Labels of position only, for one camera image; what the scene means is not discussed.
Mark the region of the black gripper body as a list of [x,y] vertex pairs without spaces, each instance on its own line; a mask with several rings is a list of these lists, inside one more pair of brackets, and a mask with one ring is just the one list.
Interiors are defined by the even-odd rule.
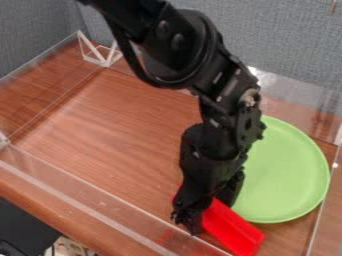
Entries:
[[202,125],[190,126],[181,135],[178,166],[182,181],[172,199],[172,213],[206,209],[236,172],[244,170],[245,160],[244,152],[220,156],[204,144]]

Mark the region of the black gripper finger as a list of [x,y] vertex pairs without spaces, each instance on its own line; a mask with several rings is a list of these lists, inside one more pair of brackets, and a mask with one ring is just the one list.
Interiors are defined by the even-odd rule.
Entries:
[[182,211],[182,225],[192,236],[198,235],[204,231],[201,225],[201,215],[202,212],[198,210],[186,209]]
[[232,207],[236,201],[236,198],[240,193],[240,189],[244,182],[244,172],[237,171],[233,177],[226,182],[225,186],[216,195],[216,198],[228,206]]

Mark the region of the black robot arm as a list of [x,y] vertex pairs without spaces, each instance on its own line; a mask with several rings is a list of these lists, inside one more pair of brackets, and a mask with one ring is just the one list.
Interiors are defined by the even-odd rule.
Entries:
[[263,139],[257,79],[202,13],[166,0],[76,1],[102,16],[136,77],[156,88],[185,89],[198,100],[201,121],[181,135],[182,181],[170,213],[197,234],[213,201],[233,205],[248,151]]

